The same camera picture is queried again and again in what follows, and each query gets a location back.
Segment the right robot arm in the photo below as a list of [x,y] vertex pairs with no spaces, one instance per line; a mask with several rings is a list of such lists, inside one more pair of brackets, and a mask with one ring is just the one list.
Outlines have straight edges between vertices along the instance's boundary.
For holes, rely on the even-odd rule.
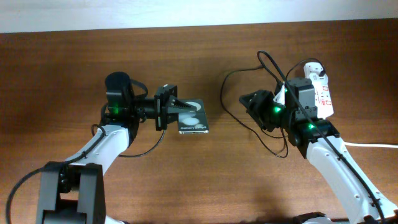
[[350,223],[397,223],[397,205],[370,181],[348,152],[340,133],[323,115],[323,86],[294,78],[277,94],[258,90],[240,103],[261,129],[280,128],[314,166],[341,202]]

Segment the black Samsung Galaxy phone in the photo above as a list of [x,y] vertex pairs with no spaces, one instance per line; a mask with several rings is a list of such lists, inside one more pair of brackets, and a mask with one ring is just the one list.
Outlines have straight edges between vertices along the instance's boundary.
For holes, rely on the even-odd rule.
[[184,103],[195,107],[192,112],[178,114],[178,131],[180,134],[207,134],[209,133],[205,107],[201,99],[186,99]]

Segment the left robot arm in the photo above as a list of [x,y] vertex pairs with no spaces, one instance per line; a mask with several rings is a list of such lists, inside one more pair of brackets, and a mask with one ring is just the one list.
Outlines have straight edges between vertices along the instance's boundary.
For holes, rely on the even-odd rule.
[[135,95],[133,86],[146,86],[124,72],[105,79],[108,102],[100,122],[91,127],[93,138],[63,162],[48,162],[42,171],[36,223],[104,223],[117,221],[106,213],[104,175],[134,141],[140,123],[155,120],[164,132],[180,114],[203,109],[202,100],[180,100],[177,86],[158,88],[153,98]]

